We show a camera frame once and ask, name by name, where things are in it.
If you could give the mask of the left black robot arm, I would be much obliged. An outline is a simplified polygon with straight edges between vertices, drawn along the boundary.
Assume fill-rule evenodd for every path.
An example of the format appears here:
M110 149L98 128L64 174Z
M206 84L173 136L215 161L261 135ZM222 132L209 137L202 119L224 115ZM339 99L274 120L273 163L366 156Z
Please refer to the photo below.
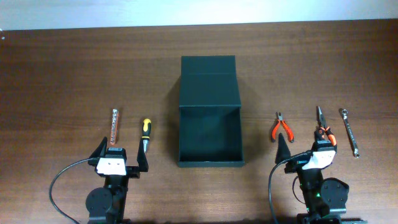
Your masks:
M88 164L104 178L104 185L92 190L86 198L86 209L89 212L89 223L130 223L124 218L128 183L138 179L142 172L149 171L146 158L150 138L141 138L137 152L137 166L126 164L126 150L120 147L108 147L107 138L89 157Z

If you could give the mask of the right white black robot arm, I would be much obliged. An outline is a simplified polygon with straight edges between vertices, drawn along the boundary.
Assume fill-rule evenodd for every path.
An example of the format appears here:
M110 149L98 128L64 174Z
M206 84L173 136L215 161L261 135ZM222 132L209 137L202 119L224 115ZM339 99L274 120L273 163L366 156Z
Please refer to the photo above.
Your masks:
M346 213L349 185L322 175L322 170L332 164L336 155L336 146L331 141L317 139L310 150L291 155L283 134L278 138L275 166L270 175L282 164L286 174L297 175L307 210L297 215L297 223L367 223L360 218L341 217Z

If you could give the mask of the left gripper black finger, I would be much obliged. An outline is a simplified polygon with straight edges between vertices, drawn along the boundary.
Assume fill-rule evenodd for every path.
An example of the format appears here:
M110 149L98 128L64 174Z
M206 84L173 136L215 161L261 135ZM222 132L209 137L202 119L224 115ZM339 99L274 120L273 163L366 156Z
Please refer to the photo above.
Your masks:
M137 153L137 162L139 164L139 170L141 172L147 172L149 170L148 161L146 158L147 147L149 144L148 139L141 139L139 143L139 150Z
M99 146L90 155L90 159L99 160L104 156L107 147L108 138L104 137L100 142Z

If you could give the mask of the silver metal wrench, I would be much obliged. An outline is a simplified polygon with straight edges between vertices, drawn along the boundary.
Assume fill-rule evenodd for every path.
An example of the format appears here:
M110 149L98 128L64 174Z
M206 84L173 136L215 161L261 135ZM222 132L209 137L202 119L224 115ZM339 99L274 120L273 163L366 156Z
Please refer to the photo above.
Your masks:
M356 142L355 137L353 135L353 131L352 131L351 126L350 126L349 121L348 121L348 111L346 109L340 108L339 112L340 112L340 115L341 115L341 117L343 119L343 122L345 124L346 131L348 133L349 142L350 142L352 150L353 150L353 156L355 158L359 158L360 157L359 148L358 148L357 142Z

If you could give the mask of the orange black long-nose pliers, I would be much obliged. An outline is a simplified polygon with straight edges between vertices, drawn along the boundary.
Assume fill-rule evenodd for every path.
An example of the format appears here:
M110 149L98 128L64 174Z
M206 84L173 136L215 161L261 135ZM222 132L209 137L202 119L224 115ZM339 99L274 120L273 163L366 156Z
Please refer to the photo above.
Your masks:
M318 122L317 129L322 128L325 132L324 138L325 138L325 135L327 135L327 138L331 142L332 146L336 146L337 141L336 141L335 135L332 133L330 127L327 125L326 119L322 113L321 107L317 106L316 109L317 109L317 122Z

